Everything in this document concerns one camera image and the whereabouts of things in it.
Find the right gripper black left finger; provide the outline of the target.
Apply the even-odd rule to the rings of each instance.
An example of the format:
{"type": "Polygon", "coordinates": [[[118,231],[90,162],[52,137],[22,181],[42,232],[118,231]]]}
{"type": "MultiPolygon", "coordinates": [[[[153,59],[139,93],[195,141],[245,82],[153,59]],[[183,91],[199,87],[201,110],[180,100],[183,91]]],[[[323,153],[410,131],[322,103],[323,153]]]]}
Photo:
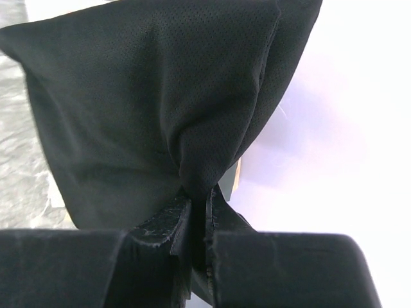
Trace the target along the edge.
{"type": "Polygon", "coordinates": [[[1,231],[2,307],[184,307],[191,203],[132,230],[1,231]]]}

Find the black t shirt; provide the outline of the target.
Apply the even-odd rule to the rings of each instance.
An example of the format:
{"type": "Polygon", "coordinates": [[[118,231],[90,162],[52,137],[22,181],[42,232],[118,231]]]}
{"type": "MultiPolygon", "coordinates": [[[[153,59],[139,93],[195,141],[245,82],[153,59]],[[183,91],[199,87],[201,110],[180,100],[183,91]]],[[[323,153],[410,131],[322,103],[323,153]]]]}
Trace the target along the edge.
{"type": "Polygon", "coordinates": [[[1,30],[74,225],[199,204],[283,97],[320,1],[114,1],[1,30]]]}

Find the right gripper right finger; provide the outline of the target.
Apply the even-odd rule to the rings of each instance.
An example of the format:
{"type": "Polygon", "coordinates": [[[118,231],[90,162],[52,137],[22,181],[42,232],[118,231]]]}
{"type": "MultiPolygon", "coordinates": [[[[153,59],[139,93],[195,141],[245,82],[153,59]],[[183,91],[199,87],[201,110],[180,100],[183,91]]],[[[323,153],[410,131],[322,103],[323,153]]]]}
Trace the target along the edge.
{"type": "Polygon", "coordinates": [[[364,254],[342,234],[257,232],[212,189],[206,263],[215,307],[380,307],[364,254]]]}

